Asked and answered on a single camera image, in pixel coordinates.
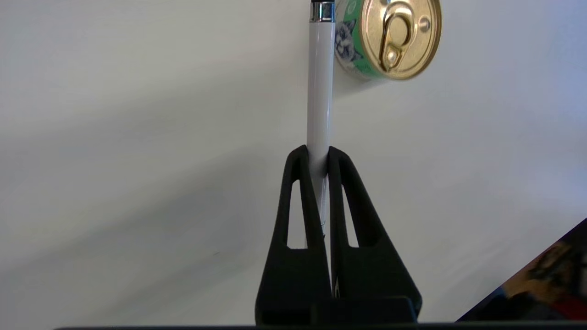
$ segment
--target pull tab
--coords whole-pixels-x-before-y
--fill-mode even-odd
[[[404,2],[391,2],[383,21],[383,37],[379,61],[389,72],[401,61],[414,39],[414,16]]]

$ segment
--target can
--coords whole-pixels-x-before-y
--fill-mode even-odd
[[[335,56],[363,79],[409,79],[436,53],[442,15],[438,0],[337,0]]]

